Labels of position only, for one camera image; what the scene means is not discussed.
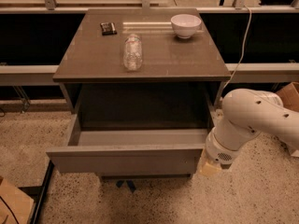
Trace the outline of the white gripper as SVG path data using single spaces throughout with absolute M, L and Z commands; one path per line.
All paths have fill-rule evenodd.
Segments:
M 230 150 L 224 147 L 212 129 L 206 137 L 206 151 L 203 151 L 199 161 L 199 173 L 212 176 L 222 169 L 229 169 L 240 154 L 239 150 Z

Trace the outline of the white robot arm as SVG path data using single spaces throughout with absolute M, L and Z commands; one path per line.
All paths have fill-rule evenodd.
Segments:
M 260 133 L 269 133 L 297 150 L 299 113 L 283 106 L 269 91 L 235 89 L 222 99 L 222 116 L 206 137 L 199 173 L 211 176 L 230 166 L 241 148 Z

